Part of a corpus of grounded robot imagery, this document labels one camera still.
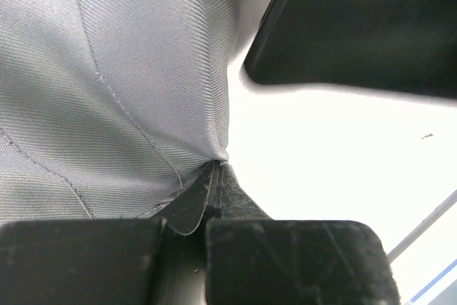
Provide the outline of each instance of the gray garment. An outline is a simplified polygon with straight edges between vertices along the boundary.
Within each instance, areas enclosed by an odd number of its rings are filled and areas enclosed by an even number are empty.
[[[0,0],[0,223],[150,216],[227,160],[234,4]]]

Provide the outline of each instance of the blue line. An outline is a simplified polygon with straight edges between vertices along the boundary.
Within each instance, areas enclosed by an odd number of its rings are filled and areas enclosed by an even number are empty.
[[[431,289],[438,281],[440,281],[447,273],[449,273],[455,266],[457,266],[457,259],[447,266],[436,278],[428,283],[423,289],[421,289],[407,304],[414,304],[419,298],[421,298],[429,289]]]

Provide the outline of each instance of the black object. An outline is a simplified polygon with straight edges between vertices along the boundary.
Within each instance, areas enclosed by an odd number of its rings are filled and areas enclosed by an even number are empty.
[[[152,219],[0,227],[2,305],[201,305],[205,297],[208,305],[398,304],[368,227],[269,220],[217,162]]]
[[[457,0],[272,0],[245,68],[264,85],[457,98]]]

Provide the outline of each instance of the ribbed fabric texture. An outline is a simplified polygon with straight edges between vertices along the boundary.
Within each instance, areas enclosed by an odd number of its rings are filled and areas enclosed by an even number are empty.
[[[227,159],[236,0],[0,0],[0,223],[150,216]]]

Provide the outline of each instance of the fabric seam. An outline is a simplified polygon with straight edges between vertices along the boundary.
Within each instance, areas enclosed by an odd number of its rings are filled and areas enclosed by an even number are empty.
[[[89,205],[87,204],[85,198],[83,195],[79,192],[79,190],[69,181],[65,176],[62,176],[55,171],[50,170],[48,167],[44,166],[43,164],[40,164],[38,161],[35,161],[33,158],[31,158],[24,150],[22,150],[14,141],[12,138],[0,127],[0,136],[2,139],[5,141],[6,144],[9,146],[13,147],[19,155],[24,157],[27,161],[30,161],[34,165],[42,168],[44,171],[47,171],[48,173],[57,176],[60,180],[62,180],[65,184],[67,184],[70,189],[73,191],[74,196],[79,200],[79,203],[83,206],[84,211],[87,213],[87,215],[91,219],[95,219],[95,215]]]
[[[184,187],[183,185],[183,179],[178,171],[178,169],[176,168],[176,166],[171,162],[171,160],[165,155],[165,153],[160,150],[160,148],[157,146],[157,144],[152,140],[152,138],[147,134],[146,130],[144,130],[139,123],[137,123],[135,121],[135,119],[130,115],[129,111],[125,108],[124,105],[122,105],[122,103],[119,101],[119,98],[117,97],[116,95],[116,92],[114,91],[114,89],[109,85],[108,81],[106,80],[106,77],[100,73],[100,68],[99,68],[99,65],[97,63],[97,60],[96,60],[96,57],[95,57],[95,53],[94,53],[94,48],[92,47],[92,44],[91,44],[91,41],[89,39],[89,35],[88,35],[88,32],[87,32],[87,29],[86,29],[86,25],[84,23],[84,15],[82,13],[82,10],[81,10],[81,2],[80,0],[76,0],[76,5],[78,6],[78,10],[79,10],[79,16],[81,17],[81,24],[82,24],[82,28],[83,28],[83,31],[84,31],[84,36],[86,37],[86,40],[87,40],[87,44],[89,46],[89,51],[90,51],[90,54],[91,54],[91,57],[92,57],[92,61],[94,63],[94,66],[95,66],[95,72],[96,72],[96,75],[99,77],[100,79],[100,82],[105,85],[105,87],[108,89],[108,91],[110,92],[111,96],[113,97],[114,101],[116,102],[116,104],[121,108],[121,110],[124,112],[124,114],[127,116],[127,118],[129,118],[129,120],[131,121],[131,123],[141,132],[141,134],[143,135],[143,137],[148,141],[148,143],[151,145],[152,149],[154,149],[156,151],[157,154],[159,154],[159,156],[173,169],[173,171],[175,172],[176,176],[178,177],[178,180],[179,180],[179,186],[180,186],[180,189],[182,189]]]

